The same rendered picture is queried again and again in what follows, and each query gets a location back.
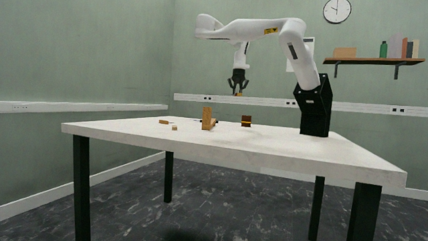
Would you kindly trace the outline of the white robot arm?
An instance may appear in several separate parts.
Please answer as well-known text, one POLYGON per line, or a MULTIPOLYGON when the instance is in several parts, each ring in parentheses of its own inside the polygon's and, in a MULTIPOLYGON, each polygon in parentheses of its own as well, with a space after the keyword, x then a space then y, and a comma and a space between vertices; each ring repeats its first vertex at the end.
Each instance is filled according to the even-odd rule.
POLYGON ((278 35, 279 43, 289 59, 300 88, 312 90, 320 85, 320 77, 309 46, 303 37, 306 24, 298 18, 283 19, 236 19, 224 26, 206 14, 197 16, 195 37, 199 39, 222 39, 235 48, 233 69, 249 68, 245 57, 249 42, 269 35, 278 35), (213 31, 215 28, 216 31, 213 31), (237 64, 236 64, 237 63, 237 64))

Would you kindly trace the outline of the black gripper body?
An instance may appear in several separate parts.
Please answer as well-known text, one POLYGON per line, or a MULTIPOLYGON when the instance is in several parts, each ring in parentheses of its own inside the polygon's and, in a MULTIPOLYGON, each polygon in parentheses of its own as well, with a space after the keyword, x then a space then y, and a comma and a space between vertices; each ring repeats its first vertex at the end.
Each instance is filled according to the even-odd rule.
POLYGON ((233 69, 232 80, 234 83, 235 83, 236 78, 238 78, 237 84, 241 84, 240 78, 242 78, 243 81, 245 80, 245 69, 241 69, 241 68, 233 69))

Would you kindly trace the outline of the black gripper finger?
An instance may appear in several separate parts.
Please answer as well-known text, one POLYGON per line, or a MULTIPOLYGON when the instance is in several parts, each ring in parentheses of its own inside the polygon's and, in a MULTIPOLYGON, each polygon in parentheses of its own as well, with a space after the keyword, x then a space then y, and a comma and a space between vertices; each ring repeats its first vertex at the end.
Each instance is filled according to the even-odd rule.
POLYGON ((239 93, 242 93, 242 90, 246 88, 247 84, 248 84, 249 80, 245 79, 245 84, 243 86, 243 80, 242 78, 240 78, 240 85, 239 85, 239 93))
POLYGON ((229 83, 229 85, 230 85, 230 88, 232 88, 232 89, 233 89, 233 95, 235 96, 235 92, 236 92, 236 86, 237 86, 238 78, 236 78, 235 83, 234 83, 233 85, 232 85, 232 83, 231 83, 232 78, 228 78, 227 80, 228 80, 228 83, 229 83))

